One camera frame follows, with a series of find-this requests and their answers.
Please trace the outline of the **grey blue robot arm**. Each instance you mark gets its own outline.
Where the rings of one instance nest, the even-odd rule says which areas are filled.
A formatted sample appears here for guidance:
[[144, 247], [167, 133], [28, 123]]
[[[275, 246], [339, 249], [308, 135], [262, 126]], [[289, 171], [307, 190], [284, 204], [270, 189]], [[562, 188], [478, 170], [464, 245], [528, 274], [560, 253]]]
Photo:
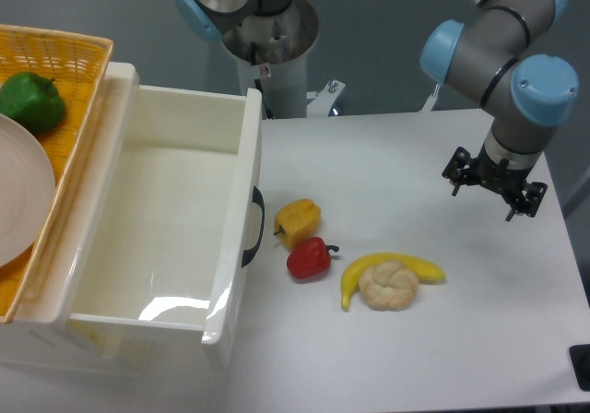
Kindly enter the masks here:
[[455, 190], [479, 185], [500, 195], [508, 215], [534, 217], [548, 189], [527, 177], [579, 92], [573, 67], [557, 56], [525, 56], [569, 0], [474, 0], [480, 17], [441, 23], [419, 64], [441, 86], [470, 99], [493, 122], [476, 156], [459, 147], [442, 172]]

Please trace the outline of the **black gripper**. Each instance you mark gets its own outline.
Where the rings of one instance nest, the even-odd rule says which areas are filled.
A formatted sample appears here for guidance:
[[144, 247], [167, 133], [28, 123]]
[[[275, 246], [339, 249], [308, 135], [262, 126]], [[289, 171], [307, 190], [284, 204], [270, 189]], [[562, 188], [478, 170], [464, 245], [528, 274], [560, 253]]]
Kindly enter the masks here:
[[458, 147], [442, 171], [442, 177], [453, 186], [457, 196], [462, 186], [481, 185], [501, 195], [510, 210], [505, 218], [525, 215], [534, 218], [540, 208], [548, 185], [542, 182], [527, 183], [531, 168], [511, 169], [507, 159], [496, 162], [484, 147], [475, 159], [463, 147]]

